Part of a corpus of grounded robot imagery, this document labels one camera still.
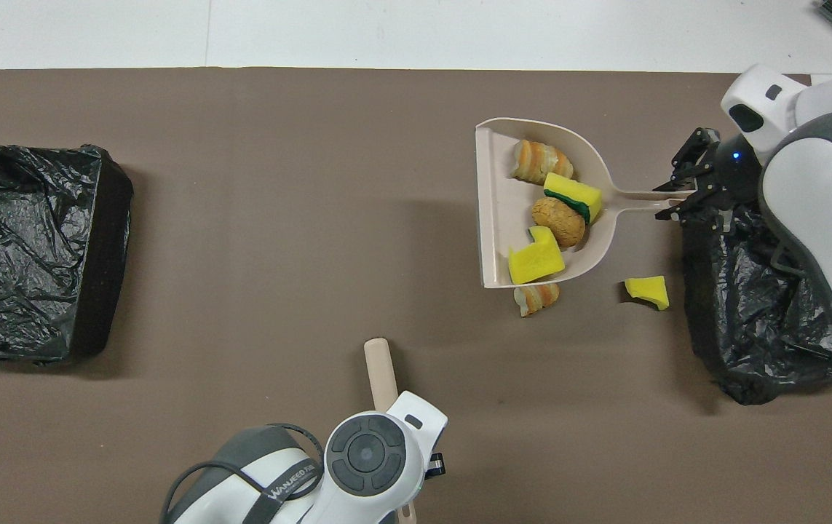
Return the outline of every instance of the black cable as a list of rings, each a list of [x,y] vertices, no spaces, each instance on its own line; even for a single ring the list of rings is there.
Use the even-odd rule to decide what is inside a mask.
[[[264,487],[262,485],[258,484],[256,480],[253,480],[252,478],[248,477],[248,475],[244,473],[242,470],[240,470],[239,467],[236,467],[236,465],[222,461],[199,462],[198,464],[195,464],[189,469],[187,469],[185,472],[183,472],[183,474],[179,475],[179,477],[176,477],[176,480],[173,481],[173,485],[170,486],[170,492],[167,493],[167,498],[165,501],[163,501],[163,511],[160,512],[160,514],[162,515],[162,517],[160,518],[160,522],[162,522],[162,524],[169,524],[170,504],[173,503],[173,496],[176,494],[176,490],[179,490],[180,484],[183,484],[183,481],[185,481],[186,478],[189,477],[189,475],[196,473],[196,471],[210,467],[222,468],[223,470],[229,471],[229,473],[232,473],[233,475],[238,475],[238,478],[240,478],[244,482],[247,482],[250,485],[250,487],[255,488],[257,492],[264,490]]]
[[[308,438],[309,441],[312,442],[313,445],[315,445],[316,450],[319,451],[320,464],[325,464],[325,451],[322,449],[322,444],[319,444],[319,439],[317,439],[315,435],[313,435],[311,432],[295,424],[287,424],[287,422],[277,422],[276,424],[267,425],[279,426],[285,430],[298,432],[299,434],[302,434],[303,437]],[[170,491],[167,493],[167,498],[163,501],[163,511],[160,512],[160,524],[170,524],[170,505],[173,504],[173,497],[176,495],[176,491],[179,490],[180,484],[183,484],[183,481],[186,481],[186,478],[189,477],[189,475],[196,473],[196,471],[210,467],[221,468],[229,473],[232,473],[233,475],[236,475],[238,478],[250,485],[250,487],[255,488],[255,490],[257,490],[258,493],[265,490],[265,488],[262,485],[260,485],[253,478],[250,478],[249,475],[242,471],[242,469],[236,467],[236,465],[230,464],[229,462],[199,462],[198,464],[194,464],[192,467],[186,469],[186,471],[183,472],[183,474],[179,475],[179,477],[176,477],[176,480],[173,481],[173,485],[170,486]],[[312,492],[312,490],[315,490],[315,488],[317,487],[317,485],[319,485],[320,482],[322,482],[322,471],[319,471],[319,474],[315,475],[315,480],[312,481],[312,484],[308,488],[290,494],[290,496],[287,497],[286,500],[292,501],[298,499],[299,497],[304,497],[310,494],[310,492]]]
[[[325,451],[322,449],[322,444],[319,444],[319,439],[315,437],[309,430],[297,426],[295,424],[289,424],[289,422],[275,422],[275,424],[270,424],[272,426],[280,426],[285,430],[295,431],[299,434],[302,434],[303,437],[308,438],[312,445],[315,445],[315,450],[319,452],[319,464],[320,468],[325,468]],[[298,499],[299,497],[305,497],[306,495],[312,493],[312,490],[315,490],[316,485],[319,485],[322,482],[322,473],[323,471],[319,471],[318,475],[315,475],[315,480],[312,481],[312,484],[305,488],[305,490],[296,491],[289,497],[286,497],[287,501],[292,501],[293,499]]]

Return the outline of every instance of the white floor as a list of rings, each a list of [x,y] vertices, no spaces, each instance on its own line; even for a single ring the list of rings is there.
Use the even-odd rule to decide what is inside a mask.
[[[0,68],[832,74],[812,0],[0,0]]]

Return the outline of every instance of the black garbage bag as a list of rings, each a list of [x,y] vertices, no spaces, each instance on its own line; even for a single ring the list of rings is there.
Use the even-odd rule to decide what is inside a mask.
[[[682,215],[685,311],[693,352],[743,405],[832,381],[832,332],[808,279],[782,255],[758,203]],[[727,223],[728,231],[722,228]]]
[[[102,351],[122,288],[132,193],[99,147],[0,146],[0,359]]]

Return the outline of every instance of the brown mat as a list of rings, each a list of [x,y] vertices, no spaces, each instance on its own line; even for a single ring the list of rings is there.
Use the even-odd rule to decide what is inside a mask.
[[[106,147],[134,182],[106,351],[0,364],[0,522],[156,521],[239,429],[325,439],[372,407],[362,343],[450,417],[424,522],[832,522],[832,387],[733,404],[689,349],[678,228],[520,319],[480,283],[473,126],[576,130],[652,188],[733,76],[179,69],[0,72],[0,143]],[[673,306],[619,302],[664,274]]]

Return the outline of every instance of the croissant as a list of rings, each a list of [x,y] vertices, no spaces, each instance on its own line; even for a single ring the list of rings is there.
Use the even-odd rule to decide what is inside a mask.
[[[547,308],[558,300],[558,285],[529,285],[512,290],[512,298],[519,305],[519,315],[526,318],[539,309]]]
[[[525,182],[545,183],[545,175],[556,172],[565,178],[574,175],[574,166],[564,153],[544,143],[522,140],[516,145],[516,169],[512,176]]]

